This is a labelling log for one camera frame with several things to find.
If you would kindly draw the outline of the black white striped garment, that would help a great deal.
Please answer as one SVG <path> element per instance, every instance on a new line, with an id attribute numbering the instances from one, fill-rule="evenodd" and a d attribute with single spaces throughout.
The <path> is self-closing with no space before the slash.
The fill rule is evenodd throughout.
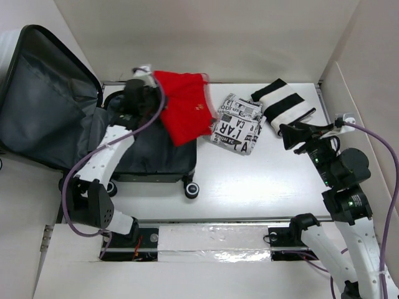
<path id="1" fill-rule="evenodd" d="M 281 125 L 294 125 L 316 111 L 316 107 L 280 78 L 252 93 L 251 98 L 261 104 L 262 114 L 278 136 Z"/>

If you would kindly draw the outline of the red garment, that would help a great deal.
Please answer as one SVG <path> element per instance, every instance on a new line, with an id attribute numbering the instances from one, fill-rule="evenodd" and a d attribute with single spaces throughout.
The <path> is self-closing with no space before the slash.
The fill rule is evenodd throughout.
<path id="1" fill-rule="evenodd" d="M 167 97 L 160 118 L 175 146 L 182 146 L 203 135 L 211 135 L 218 118 L 206 73 L 154 72 Z"/>

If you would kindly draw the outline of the newspaper print garment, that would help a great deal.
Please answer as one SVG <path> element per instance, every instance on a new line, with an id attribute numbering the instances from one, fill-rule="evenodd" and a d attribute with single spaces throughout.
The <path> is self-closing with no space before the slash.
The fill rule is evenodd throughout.
<path id="1" fill-rule="evenodd" d="M 218 109 L 218 119 L 211 127 L 209 140 L 240 155 L 249 155 L 257 143 L 264 122 L 262 103 L 230 93 Z"/>

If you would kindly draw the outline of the small space-print suitcase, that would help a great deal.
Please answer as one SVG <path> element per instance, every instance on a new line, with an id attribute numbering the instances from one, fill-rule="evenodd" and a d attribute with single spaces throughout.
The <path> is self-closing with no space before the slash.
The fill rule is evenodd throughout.
<path id="1" fill-rule="evenodd" d="M 1 146 L 14 154 L 67 174 L 119 124 L 123 90 L 104 96 L 95 75 L 50 30 L 26 25 L 1 33 Z M 120 125 L 136 130 L 142 125 Z M 134 135 L 113 172 L 116 181 L 182 181 L 186 197 L 193 181 L 196 141 L 175 146 L 158 117 Z"/>

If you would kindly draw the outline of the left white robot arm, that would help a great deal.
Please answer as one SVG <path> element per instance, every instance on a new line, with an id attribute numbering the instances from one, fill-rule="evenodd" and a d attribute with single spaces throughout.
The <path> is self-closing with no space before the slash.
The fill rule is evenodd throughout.
<path id="1" fill-rule="evenodd" d="M 160 115 L 166 103 L 166 96 L 159 81 L 155 81 L 155 87 L 160 92 L 160 106 L 148 122 L 136 130 L 128 130 L 125 126 L 108 126 L 106 132 L 113 136 L 108 139 L 105 135 L 101 144 L 96 150 L 83 157 L 68 173 L 62 189 L 62 209 L 65 220 L 69 227 L 81 237 L 95 237 L 108 232 L 116 233 L 117 239 L 122 245 L 132 247 L 138 242 L 139 232 L 133 227 L 134 219 L 120 211 L 112 210 L 106 212 L 109 222 L 101 227 L 98 232 L 89 234 L 83 233 L 76 228 L 67 211 L 67 187 L 71 178 L 81 179 L 89 184 L 99 183 L 101 187 L 107 187 L 115 168 L 120 162 L 126 150 L 134 143 L 134 135 L 148 128 Z"/>

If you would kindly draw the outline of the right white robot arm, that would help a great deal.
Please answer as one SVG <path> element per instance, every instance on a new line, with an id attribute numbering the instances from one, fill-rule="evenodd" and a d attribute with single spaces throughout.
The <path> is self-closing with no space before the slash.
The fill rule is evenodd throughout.
<path id="1" fill-rule="evenodd" d="M 378 240 L 371 205 L 360 186 L 371 176 L 368 158 L 357 148 L 337 152 L 330 142 L 347 128 L 360 130 L 382 142 L 398 164 L 395 151 L 383 138 L 349 121 L 339 119 L 327 126 L 281 125 L 280 131 L 285 149 L 295 154 L 307 153 L 328 188 L 322 194 L 324 205 L 345 241 L 350 259 L 344 258 L 311 213 L 291 219 L 288 238 L 293 244 L 306 245 L 316 254 L 341 298 L 398 298 L 398 285 L 385 261 L 395 203 L 390 204 L 383 237 Z"/>

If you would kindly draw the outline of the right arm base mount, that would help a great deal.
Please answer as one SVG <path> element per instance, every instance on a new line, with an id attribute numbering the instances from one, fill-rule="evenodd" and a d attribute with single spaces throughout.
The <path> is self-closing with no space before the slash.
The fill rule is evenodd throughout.
<path id="1" fill-rule="evenodd" d="M 318 257 L 301 241 L 295 241 L 288 227 L 269 227 L 263 237 L 273 262 L 317 261 Z"/>

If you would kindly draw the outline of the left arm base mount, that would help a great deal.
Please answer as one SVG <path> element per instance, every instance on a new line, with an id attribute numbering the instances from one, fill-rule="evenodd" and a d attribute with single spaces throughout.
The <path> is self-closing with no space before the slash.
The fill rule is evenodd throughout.
<path id="1" fill-rule="evenodd" d="M 144 227 L 138 231 L 135 239 L 124 235 L 113 234 L 110 245 L 103 238 L 100 249 L 100 260 L 104 262 L 156 262 L 158 260 L 158 227 Z"/>

